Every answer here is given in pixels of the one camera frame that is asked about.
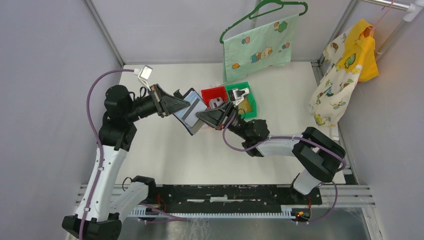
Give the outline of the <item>black leather card holder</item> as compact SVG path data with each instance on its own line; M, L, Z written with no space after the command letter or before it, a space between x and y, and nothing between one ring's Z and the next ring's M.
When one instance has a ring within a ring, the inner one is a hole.
M183 95L183 100L190 103L189 107L179 110L173 115L186 128L188 133L193 136L205 125L205 123L197 117L196 113L206 111L208 107L194 88L190 88Z

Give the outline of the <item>white striped credit card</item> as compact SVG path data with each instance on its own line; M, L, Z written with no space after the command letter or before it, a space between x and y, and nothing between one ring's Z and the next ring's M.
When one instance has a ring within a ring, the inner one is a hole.
M199 98L196 98L190 105L190 107L185 111L185 113L182 115L181 119L190 127L193 127L196 122L198 121L198 118L196 116L196 113L202 112L206 109L206 105L203 103L202 100Z

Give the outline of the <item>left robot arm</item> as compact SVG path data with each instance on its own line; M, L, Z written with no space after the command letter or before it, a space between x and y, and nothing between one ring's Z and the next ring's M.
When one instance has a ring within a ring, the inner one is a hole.
M62 228L79 240L118 239L133 209L157 198L155 180L136 176L129 188L112 200L118 173L137 132L135 122L154 114L164 118L190 105L179 92L170 95L158 84L135 99L123 85L110 87L105 93L102 126L94 132L98 147L87 189L76 212L64 217Z

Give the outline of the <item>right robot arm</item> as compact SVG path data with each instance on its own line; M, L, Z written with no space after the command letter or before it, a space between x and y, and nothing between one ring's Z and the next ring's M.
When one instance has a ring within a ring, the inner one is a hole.
M226 138L223 139L234 151L245 152L251 157L295 157L304 168L288 191L289 199L295 204L306 201L314 188L331 183L336 173L347 165L345 150L315 127L309 126L292 135L272 135L266 120L245 121L229 101L214 109L197 112L196 116L209 127L222 131L223 136L231 132L243 139L241 147L232 146Z

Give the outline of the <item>white card stack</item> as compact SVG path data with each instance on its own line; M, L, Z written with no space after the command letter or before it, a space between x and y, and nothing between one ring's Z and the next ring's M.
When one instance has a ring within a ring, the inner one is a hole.
M222 105L224 102L225 101L221 97L216 97L209 101L208 107L209 109L215 109Z

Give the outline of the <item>gold card stack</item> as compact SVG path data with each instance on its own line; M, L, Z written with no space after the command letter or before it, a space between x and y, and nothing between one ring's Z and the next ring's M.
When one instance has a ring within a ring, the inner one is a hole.
M247 98L245 98L239 105L238 105L239 110L241 111L242 114L247 114L247 115L251 115L254 111L253 111L253 107L250 104L249 100Z

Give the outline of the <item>red plastic bin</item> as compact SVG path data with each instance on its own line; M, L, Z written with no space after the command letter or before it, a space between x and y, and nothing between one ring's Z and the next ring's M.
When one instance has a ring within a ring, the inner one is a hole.
M202 89L200 92L203 102L207 107L210 107L210 101L213 99L221 98L224 102L229 100L224 86Z

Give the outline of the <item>green plastic bin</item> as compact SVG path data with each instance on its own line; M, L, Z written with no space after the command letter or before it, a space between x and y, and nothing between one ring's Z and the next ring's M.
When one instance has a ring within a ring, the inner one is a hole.
M225 86L228 99L239 110L243 110L242 115L245 119L254 118L257 116L256 101L249 83L241 82L229 84Z

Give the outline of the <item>light green printed cloth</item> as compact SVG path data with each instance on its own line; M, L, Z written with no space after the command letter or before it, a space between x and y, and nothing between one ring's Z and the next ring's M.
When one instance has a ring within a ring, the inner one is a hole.
M223 82L233 82L292 59L299 15L277 20L223 41Z

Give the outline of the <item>white printed garment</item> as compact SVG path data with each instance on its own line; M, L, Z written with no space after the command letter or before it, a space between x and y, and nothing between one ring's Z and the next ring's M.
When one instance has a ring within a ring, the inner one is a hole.
M318 126L334 127L347 110L352 93L359 81L359 75L338 69L345 50L347 30L329 43L323 51L324 61L329 64L325 74L313 92L308 110Z

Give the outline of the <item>green clothes hanger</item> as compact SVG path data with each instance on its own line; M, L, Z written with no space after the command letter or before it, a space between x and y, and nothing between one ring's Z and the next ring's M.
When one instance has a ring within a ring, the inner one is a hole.
M260 13L260 9L269 4L276 4L279 5L279 7ZM261 0L259 3L256 4L255 8L251 12L240 18L238 21L234 22L232 25L228 26L221 33L219 43L223 45L225 34L238 24L242 23L243 21L255 20L256 18L259 18L261 16L282 10L285 6L303 6L304 10L298 14L299 16L306 14L309 10L309 6L305 1Z

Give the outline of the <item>yellow garment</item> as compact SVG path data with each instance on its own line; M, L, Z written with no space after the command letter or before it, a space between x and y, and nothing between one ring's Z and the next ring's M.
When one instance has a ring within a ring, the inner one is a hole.
M346 34L344 52L337 63L339 70L358 74L359 82L367 82L379 75L372 28L366 20L359 20Z

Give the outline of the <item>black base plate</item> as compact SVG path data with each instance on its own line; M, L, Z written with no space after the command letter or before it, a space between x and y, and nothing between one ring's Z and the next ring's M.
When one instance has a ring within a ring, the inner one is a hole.
M271 214L283 206L296 208L322 204L314 188L302 195L288 185L157 185L144 203L166 213L182 214Z

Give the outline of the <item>metal hanging rail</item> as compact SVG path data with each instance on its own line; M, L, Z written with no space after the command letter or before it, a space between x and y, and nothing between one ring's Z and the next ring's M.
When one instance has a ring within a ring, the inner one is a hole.
M402 2L399 0L366 0L367 4L382 7L382 13L371 29L376 39L375 59L383 54L401 37L405 29L424 10L422 0Z

